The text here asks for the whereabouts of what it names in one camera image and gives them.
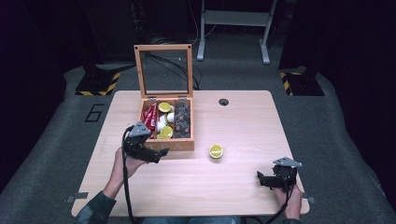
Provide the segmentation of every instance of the dark background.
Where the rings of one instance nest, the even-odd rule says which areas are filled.
[[[164,2],[143,1],[143,41],[148,43],[158,35],[172,41],[195,38],[189,1]],[[207,8],[221,6],[221,1],[208,2]],[[191,6],[199,26],[200,1],[192,1]],[[226,1],[224,9],[255,11],[267,6],[263,1],[240,4],[233,0]],[[346,128],[394,208],[393,9],[391,1],[298,1],[279,68],[310,66],[313,55],[324,58],[318,71],[334,85]],[[326,30],[334,18],[339,25],[329,42]],[[127,0],[117,4],[7,0],[0,6],[0,19],[3,189],[62,101],[63,74],[84,63],[133,62],[132,45],[140,40]],[[224,32],[244,31],[239,27],[227,29],[231,31]]]

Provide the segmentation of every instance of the lemon half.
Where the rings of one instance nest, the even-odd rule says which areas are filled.
[[[223,148],[220,145],[213,145],[212,147],[210,147],[209,149],[209,154],[211,157],[217,159],[220,158],[223,152]]]

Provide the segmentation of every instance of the yellow and black tape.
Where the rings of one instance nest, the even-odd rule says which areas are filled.
[[[111,80],[110,85],[108,86],[106,91],[76,91],[76,95],[109,95],[113,90],[116,88],[117,81],[119,80],[120,73],[114,75],[113,79]]]
[[[286,74],[300,75],[301,73],[280,73],[280,77],[282,78],[283,87],[285,88],[286,94],[293,95]]]

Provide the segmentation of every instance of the lemon slice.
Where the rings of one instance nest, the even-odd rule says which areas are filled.
[[[162,139],[170,139],[172,138],[172,135],[173,135],[172,127],[165,126],[160,131],[160,136]]]
[[[221,157],[222,151],[223,151],[222,146],[220,146],[220,145],[213,145],[213,146],[210,147],[210,149],[209,149],[209,154],[210,154],[211,157],[217,159],[217,158],[220,158],[220,157]]]
[[[168,103],[160,103],[158,105],[158,108],[160,109],[161,112],[163,113],[168,113],[172,110],[171,105],[169,105]]]

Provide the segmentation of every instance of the red package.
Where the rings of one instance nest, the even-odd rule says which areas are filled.
[[[155,128],[157,124],[157,103],[153,103],[149,109],[142,113],[142,121],[151,130],[151,137],[155,138]]]

